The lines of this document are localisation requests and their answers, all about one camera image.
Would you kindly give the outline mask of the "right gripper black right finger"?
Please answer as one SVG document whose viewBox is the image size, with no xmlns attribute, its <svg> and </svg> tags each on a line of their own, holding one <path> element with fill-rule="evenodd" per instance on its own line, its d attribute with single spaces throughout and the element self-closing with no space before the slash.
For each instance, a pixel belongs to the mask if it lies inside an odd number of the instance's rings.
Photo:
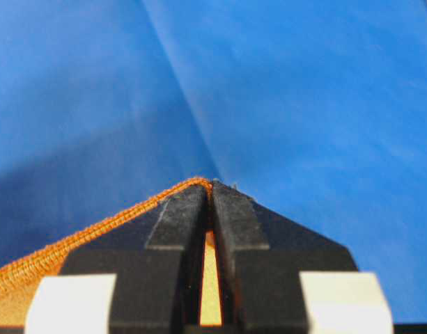
<svg viewBox="0 0 427 334">
<path fill-rule="evenodd" d="M 345 246 L 212 183 L 223 318 L 239 333 L 307 333 L 301 271 L 357 271 Z"/>
</svg>

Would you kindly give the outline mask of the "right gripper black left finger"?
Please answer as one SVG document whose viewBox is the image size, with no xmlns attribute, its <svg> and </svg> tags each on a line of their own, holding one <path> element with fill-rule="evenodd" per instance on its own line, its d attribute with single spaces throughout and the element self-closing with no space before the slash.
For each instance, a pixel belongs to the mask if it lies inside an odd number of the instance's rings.
<svg viewBox="0 0 427 334">
<path fill-rule="evenodd" d="M 182 333 L 199 318 L 208 211 L 200 185 L 74 249 L 62 275 L 115 273 L 110 333 Z"/>
</svg>

